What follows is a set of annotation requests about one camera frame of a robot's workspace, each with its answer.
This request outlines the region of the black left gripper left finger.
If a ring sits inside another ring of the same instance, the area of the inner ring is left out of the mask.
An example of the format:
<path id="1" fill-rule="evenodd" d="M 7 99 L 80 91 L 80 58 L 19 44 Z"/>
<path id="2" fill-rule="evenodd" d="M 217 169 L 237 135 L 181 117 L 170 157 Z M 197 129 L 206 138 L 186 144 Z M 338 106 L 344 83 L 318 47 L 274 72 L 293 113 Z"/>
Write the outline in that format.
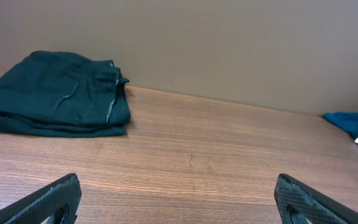
<path id="1" fill-rule="evenodd" d="M 46 185 L 0 210 L 0 224 L 74 224 L 81 200 L 75 173 Z"/>

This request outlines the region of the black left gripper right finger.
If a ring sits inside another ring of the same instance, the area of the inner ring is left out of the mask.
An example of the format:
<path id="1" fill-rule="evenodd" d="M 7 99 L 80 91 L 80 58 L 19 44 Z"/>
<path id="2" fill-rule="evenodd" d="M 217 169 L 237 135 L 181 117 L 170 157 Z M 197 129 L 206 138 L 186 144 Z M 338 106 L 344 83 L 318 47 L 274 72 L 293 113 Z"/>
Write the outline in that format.
<path id="1" fill-rule="evenodd" d="M 274 198 L 283 224 L 358 224 L 358 212 L 288 174 L 278 176 Z"/>

